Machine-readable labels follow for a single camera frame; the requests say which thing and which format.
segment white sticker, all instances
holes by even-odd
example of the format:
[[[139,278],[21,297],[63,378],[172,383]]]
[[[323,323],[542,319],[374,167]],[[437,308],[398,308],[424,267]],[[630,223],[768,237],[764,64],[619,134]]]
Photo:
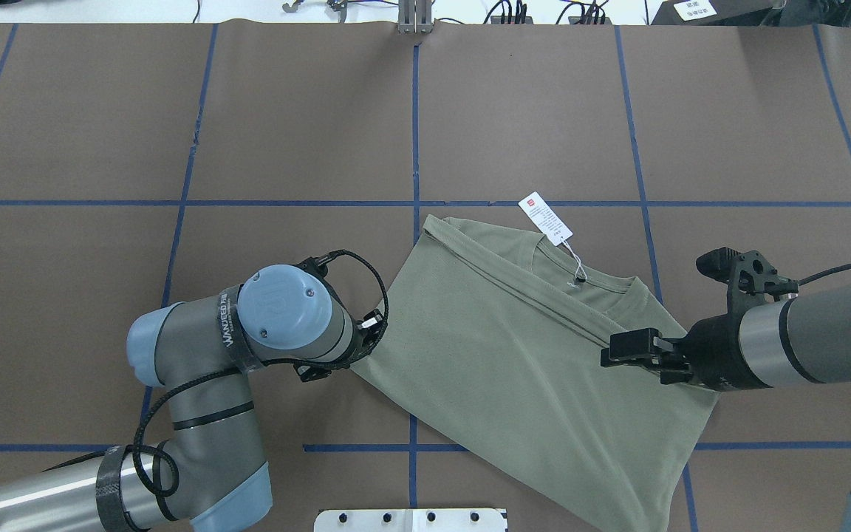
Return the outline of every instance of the white sticker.
[[[682,20],[685,21],[703,19],[718,14],[718,11],[711,6],[709,0],[689,0],[688,2],[675,4],[673,7],[678,11],[678,16],[682,17]]]
[[[561,243],[564,243],[564,240],[573,236],[573,231],[570,231],[570,227],[567,227],[558,218],[557,214],[550,208],[550,205],[547,205],[547,202],[537,192],[527,196],[527,198],[521,199],[518,205],[524,209],[524,214],[530,218],[531,222],[534,222],[534,225],[541,230],[541,233],[547,235],[551,245],[559,246]]]

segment folded shirt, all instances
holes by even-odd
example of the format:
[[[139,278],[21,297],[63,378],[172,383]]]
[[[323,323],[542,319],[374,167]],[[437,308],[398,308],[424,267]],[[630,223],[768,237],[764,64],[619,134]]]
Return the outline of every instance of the folded shirt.
[[[600,367],[624,330],[685,330],[636,277],[541,233],[429,216],[389,288],[389,329],[352,369],[423,422],[604,532],[664,532],[718,400]]]

